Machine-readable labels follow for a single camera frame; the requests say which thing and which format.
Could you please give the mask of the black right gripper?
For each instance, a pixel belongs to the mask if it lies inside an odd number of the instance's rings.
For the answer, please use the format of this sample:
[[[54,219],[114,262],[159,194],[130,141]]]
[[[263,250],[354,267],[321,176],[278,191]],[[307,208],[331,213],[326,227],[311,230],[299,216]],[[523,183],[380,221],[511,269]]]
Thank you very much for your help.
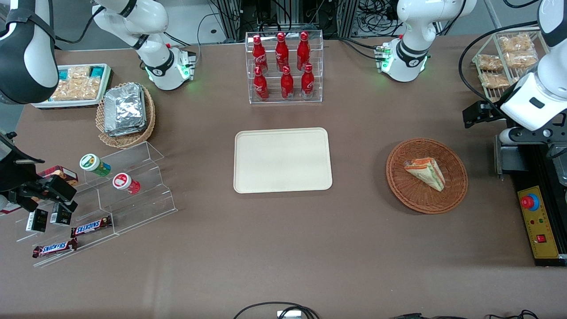
[[[36,164],[43,163],[20,151],[13,139],[16,133],[2,133],[0,162],[0,194],[3,210],[23,208],[34,212],[39,199],[56,202],[72,214],[78,207],[77,190],[60,175],[40,176]]]

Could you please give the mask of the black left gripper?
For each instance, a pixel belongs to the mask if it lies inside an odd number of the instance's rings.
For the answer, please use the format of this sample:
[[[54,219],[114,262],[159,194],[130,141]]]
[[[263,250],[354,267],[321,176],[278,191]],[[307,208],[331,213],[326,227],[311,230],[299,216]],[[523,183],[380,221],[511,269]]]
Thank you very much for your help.
[[[506,119],[506,115],[500,107],[491,101],[476,101],[462,111],[464,127],[470,127],[484,122],[500,121]]]

